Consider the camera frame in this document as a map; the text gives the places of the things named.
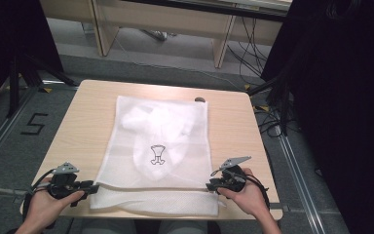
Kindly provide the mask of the beige wooden desk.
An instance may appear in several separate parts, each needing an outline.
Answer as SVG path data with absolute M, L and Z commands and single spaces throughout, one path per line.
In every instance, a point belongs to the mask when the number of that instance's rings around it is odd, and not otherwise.
M 214 66 L 227 43 L 274 44 L 293 0 L 40 0 L 48 18 L 93 25 L 105 57 L 120 28 L 158 30 L 212 40 Z

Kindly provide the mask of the person's right hand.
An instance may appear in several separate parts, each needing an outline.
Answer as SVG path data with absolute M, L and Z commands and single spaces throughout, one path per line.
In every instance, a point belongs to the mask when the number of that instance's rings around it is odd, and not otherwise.
M 261 183 L 255 178 L 251 169 L 244 168 L 243 172 L 247 181 L 240 192 L 234 192 L 227 188 L 218 188 L 217 192 L 233 200 L 246 214 L 253 215 L 259 221 L 265 220 L 271 214 L 261 190 Z

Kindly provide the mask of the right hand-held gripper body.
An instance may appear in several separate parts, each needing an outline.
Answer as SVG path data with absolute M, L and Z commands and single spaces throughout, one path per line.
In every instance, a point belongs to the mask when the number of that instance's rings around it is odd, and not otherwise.
M 250 156 L 228 158 L 219 167 L 222 172 L 222 185 L 224 188 L 228 188 L 234 192 L 240 192 L 246 183 L 245 173 L 240 167 L 240 163 L 243 163 L 250 159 Z

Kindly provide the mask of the grey power strip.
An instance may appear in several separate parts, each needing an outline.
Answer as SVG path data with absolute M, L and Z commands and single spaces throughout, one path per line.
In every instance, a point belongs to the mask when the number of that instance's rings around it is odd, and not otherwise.
M 164 42 L 169 39 L 169 37 L 175 37 L 175 33 L 167 33 L 164 31 L 157 31 L 157 30 L 143 30 L 143 33 L 146 35 L 154 38 L 157 41 Z

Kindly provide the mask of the person's left hand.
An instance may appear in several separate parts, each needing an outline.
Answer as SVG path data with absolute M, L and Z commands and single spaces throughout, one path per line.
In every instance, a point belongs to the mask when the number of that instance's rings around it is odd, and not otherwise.
M 62 199 L 55 199 L 45 188 L 41 188 L 31 198 L 26 219 L 23 223 L 50 226 L 60 213 L 84 195 L 83 191 L 77 191 Z

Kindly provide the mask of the black tripod stand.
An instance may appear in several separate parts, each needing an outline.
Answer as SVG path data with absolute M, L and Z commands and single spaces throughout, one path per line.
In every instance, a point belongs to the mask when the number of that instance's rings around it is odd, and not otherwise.
M 49 64 L 42 60 L 29 55 L 29 54 L 18 54 L 14 55 L 10 61 L 10 102 L 8 116 L 12 117 L 19 109 L 19 78 L 22 78 L 28 87 L 40 87 L 43 84 L 43 80 L 38 74 L 39 70 L 45 70 L 60 82 L 71 86 L 77 87 L 78 83 L 68 78 L 61 71 L 52 68 Z
M 266 97 L 266 101 L 269 105 L 274 106 L 279 110 L 280 132 L 284 136 L 287 136 L 286 122 L 288 120 L 287 114 L 289 109 L 289 82 L 293 78 L 293 76 L 294 69 L 292 68 L 292 66 L 287 65 L 273 79 L 246 92 L 250 97 L 252 97 L 253 95 L 267 90 L 268 88 L 271 89 L 268 96 Z

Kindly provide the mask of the white mesh laundry bag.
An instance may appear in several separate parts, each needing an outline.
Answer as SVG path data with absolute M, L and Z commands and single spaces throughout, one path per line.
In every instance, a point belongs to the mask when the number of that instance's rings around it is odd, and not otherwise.
M 152 180 L 133 160 L 133 132 L 124 130 L 122 117 L 134 107 L 192 106 L 199 112 L 183 161 L 166 177 Z M 114 127 L 95 183 L 92 209 L 117 207 L 130 213 L 171 216 L 217 216 L 218 197 L 206 189 L 212 172 L 208 141 L 207 103 L 120 96 Z

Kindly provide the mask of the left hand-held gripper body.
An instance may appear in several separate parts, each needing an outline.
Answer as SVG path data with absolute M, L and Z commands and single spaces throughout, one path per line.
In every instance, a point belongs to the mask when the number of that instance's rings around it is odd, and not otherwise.
M 65 162 L 52 170 L 48 191 L 56 199 L 62 199 L 78 190 L 78 183 L 75 181 L 79 170 L 69 162 Z

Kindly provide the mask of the aluminium floor rail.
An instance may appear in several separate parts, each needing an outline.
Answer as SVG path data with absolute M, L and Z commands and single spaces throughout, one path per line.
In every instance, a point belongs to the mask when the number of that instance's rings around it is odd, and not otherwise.
M 312 232 L 313 234 L 326 234 L 323 221 L 318 212 L 317 206 L 314 203 L 310 190 L 308 189 L 306 181 L 303 178 L 290 141 L 288 137 L 282 132 L 280 127 L 275 127 L 275 132 L 279 136 L 281 150 L 290 169 L 291 176 L 294 179 L 297 192 L 301 199 L 301 203 L 304 208 L 307 220 L 310 223 Z
M 10 132 L 13 130 L 17 122 L 19 121 L 20 115 L 24 111 L 27 104 L 37 93 L 36 88 L 28 89 L 19 101 L 19 107 L 9 116 L 6 117 L 2 125 L 0 126 L 0 148 L 3 145 Z

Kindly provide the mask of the white garment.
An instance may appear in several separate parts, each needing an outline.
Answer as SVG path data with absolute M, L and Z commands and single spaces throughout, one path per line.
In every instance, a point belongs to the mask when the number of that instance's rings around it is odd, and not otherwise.
M 134 107 L 120 124 L 133 132 L 136 168 L 152 180 L 168 176 L 184 159 L 200 112 L 192 106 Z

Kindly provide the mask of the black curtain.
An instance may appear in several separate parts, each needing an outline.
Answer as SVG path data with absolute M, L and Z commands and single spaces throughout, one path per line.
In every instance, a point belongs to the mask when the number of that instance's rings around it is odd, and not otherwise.
M 63 73 L 40 0 L 0 0 L 0 88 L 14 55 L 29 54 Z
M 290 65 L 299 125 L 351 234 L 374 234 L 374 0 L 293 0 L 264 80 Z

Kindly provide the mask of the person's grey trousers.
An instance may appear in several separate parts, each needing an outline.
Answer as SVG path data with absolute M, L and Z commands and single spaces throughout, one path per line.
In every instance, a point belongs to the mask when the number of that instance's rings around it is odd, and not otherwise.
M 80 234 L 221 234 L 215 221 L 85 219 Z

